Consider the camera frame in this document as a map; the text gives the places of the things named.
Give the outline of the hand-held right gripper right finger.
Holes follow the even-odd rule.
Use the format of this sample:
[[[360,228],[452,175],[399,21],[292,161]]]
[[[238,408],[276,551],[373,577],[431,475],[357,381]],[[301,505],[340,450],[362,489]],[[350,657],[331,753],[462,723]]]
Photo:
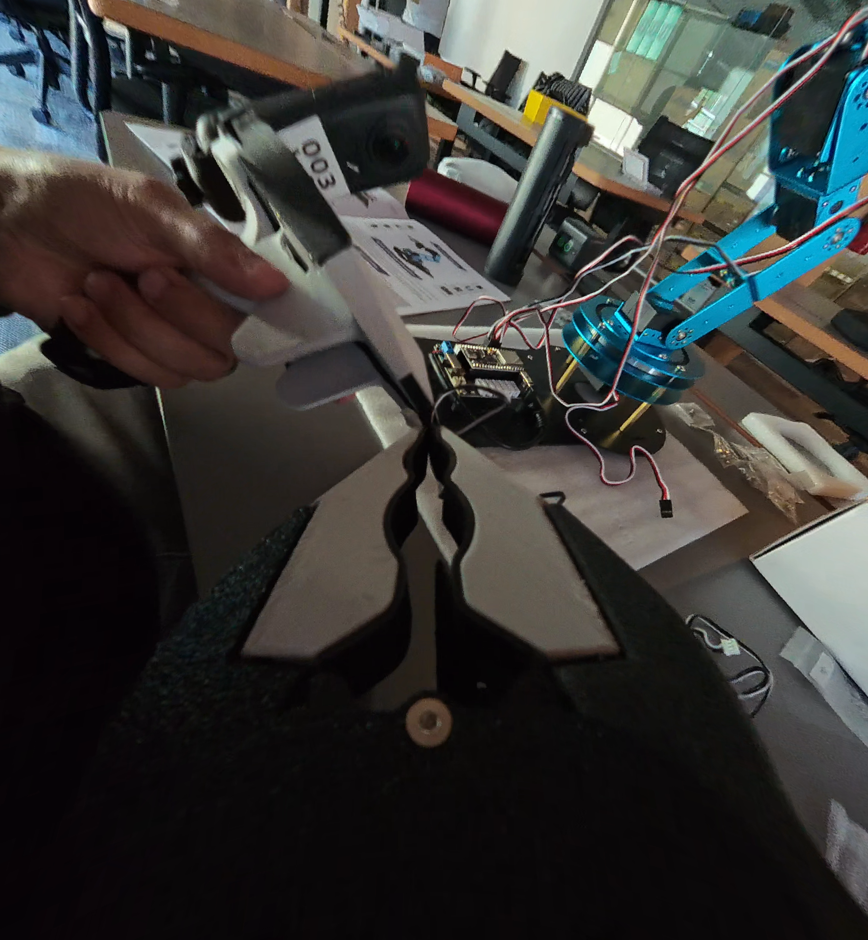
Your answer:
[[[432,537],[469,609],[556,664],[620,646],[546,503],[448,429],[432,431]]]

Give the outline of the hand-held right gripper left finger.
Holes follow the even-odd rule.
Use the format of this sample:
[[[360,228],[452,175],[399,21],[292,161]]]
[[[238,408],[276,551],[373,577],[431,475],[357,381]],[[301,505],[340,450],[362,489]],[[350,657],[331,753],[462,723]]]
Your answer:
[[[241,649],[285,665],[399,665],[411,641],[404,544],[427,433],[410,430],[327,491]]]

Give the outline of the person's left hand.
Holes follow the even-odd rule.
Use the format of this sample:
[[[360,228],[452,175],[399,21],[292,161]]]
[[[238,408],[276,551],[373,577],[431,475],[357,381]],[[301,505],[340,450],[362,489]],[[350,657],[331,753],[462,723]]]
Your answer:
[[[0,305],[157,388],[236,365],[241,315],[189,279],[254,302],[288,281],[169,184],[0,146]]]

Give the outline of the small circuit board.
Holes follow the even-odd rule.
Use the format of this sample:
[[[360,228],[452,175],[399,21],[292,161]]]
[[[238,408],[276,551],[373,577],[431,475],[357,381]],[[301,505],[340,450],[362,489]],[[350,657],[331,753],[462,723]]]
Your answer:
[[[535,391],[524,359],[515,350],[442,340],[426,358],[443,392],[512,402],[525,400]]]

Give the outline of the grey paper sheet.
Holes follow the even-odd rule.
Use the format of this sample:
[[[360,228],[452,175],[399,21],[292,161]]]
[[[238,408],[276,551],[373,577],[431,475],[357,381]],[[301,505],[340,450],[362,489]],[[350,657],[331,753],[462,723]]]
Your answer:
[[[665,558],[745,516],[747,508],[674,436],[656,462],[668,484],[674,515],[661,517],[650,465],[638,459],[635,476],[616,487],[599,478],[599,464],[585,445],[499,447],[481,453],[534,494],[562,492],[565,507],[635,570]]]

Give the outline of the dark red cylinder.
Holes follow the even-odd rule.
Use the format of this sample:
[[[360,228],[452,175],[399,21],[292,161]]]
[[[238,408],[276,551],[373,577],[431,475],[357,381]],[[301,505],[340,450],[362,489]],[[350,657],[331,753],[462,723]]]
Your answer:
[[[412,217],[486,247],[496,240],[508,211],[507,202],[429,168],[408,184],[404,205]]]

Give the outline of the wooden table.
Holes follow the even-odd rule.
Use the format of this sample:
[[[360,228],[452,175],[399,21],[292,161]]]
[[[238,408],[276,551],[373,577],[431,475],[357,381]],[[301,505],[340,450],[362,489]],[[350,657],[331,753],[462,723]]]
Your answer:
[[[365,57],[357,41],[340,40],[318,22],[266,1],[82,1],[84,18],[115,24],[127,47],[151,48],[147,63],[162,74],[182,52],[197,53],[293,88],[311,90],[385,70],[419,69],[402,53],[395,64]]]
[[[525,120],[523,114],[510,105],[458,85],[449,79],[441,84],[440,91],[460,104],[455,119],[459,133],[514,169],[524,170],[527,157],[519,154],[498,138],[487,134],[485,122],[490,122],[529,148],[536,145],[541,133],[539,125]],[[642,188],[641,184],[628,181],[621,176],[620,171],[621,162],[616,156],[603,147],[590,143],[576,158],[572,175],[601,192],[627,199],[662,214],[669,211],[672,204],[670,200],[666,200],[659,193],[649,192]]]
[[[868,352],[858,349],[835,331],[831,319],[838,312],[838,305],[812,289],[827,269],[845,255],[845,251],[840,252],[778,292],[759,300],[756,312],[746,312],[746,323],[751,325],[764,314],[868,382]]]

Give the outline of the black cylinder bottle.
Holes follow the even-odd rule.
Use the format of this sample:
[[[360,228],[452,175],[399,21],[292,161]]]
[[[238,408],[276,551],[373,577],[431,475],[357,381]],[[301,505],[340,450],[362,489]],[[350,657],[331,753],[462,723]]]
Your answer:
[[[518,285],[545,220],[591,137],[586,119],[549,108],[487,255],[485,275],[491,281]]]

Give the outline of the clear bag of screws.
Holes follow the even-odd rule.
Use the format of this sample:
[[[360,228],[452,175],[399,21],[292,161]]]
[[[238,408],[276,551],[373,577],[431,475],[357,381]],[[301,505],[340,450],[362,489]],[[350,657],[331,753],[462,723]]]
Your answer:
[[[679,402],[670,405],[668,410],[686,427],[706,434],[711,439],[714,457],[723,468],[737,471],[790,523],[798,525],[798,507],[803,499],[786,471],[765,448],[734,440],[732,434],[719,429],[698,404]]]

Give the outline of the person's dark clothing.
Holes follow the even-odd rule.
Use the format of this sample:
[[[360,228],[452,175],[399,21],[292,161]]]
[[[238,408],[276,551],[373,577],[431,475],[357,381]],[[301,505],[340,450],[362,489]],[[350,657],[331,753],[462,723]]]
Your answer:
[[[0,381],[0,937],[153,652],[158,571],[122,497]]]

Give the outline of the white foam piece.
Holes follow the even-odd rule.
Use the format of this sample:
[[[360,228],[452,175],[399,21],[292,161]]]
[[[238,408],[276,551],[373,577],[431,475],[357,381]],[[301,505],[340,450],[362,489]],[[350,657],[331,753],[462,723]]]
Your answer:
[[[868,477],[812,426],[750,413],[740,421],[740,428],[780,464],[794,487],[829,499],[854,502],[868,497]]]

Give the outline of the white cardboard box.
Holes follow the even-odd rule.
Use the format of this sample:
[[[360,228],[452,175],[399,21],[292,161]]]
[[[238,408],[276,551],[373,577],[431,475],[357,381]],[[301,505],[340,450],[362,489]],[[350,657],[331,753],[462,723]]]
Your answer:
[[[770,544],[751,562],[868,698],[868,498]]]

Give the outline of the black round pouch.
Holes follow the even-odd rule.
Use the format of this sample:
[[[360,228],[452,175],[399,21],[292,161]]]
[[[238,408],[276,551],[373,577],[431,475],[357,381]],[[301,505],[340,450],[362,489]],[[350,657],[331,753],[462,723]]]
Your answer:
[[[831,318],[830,326],[856,349],[868,353],[868,312],[842,308]]]

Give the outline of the black round base plate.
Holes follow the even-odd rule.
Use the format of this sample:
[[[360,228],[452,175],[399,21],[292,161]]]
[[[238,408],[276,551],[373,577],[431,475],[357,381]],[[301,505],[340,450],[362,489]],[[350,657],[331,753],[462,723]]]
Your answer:
[[[452,339],[419,339],[418,346],[426,358],[435,343],[444,340],[481,345]],[[465,398],[455,391],[443,392],[427,369],[435,396],[441,399],[440,422],[475,447],[523,451],[538,446],[576,444],[582,438],[604,451],[622,456],[627,456],[633,446],[644,447],[652,454],[662,450],[668,433],[661,416],[655,408],[633,399],[623,398],[608,411],[581,408],[571,417],[565,416],[567,402],[595,403],[603,391],[594,389],[578,372],[571,376],[562,391],[552,393],[549,378],[555,373],[548,371],[547,366],[557,368],[566,363],[568,357],[563,349],[552,348],[551,357],[546,357],[545,350],[501,348],[515,350],[524,359],[535,389],[525,400]]]

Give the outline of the black switch box green button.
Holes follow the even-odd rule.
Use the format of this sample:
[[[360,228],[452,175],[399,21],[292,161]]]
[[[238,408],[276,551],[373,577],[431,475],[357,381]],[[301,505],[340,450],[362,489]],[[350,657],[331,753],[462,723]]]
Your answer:
[[[560,268],[574,275],[591,263],[610,239],[579,216],[564,218],[548,247],[547,256]]]

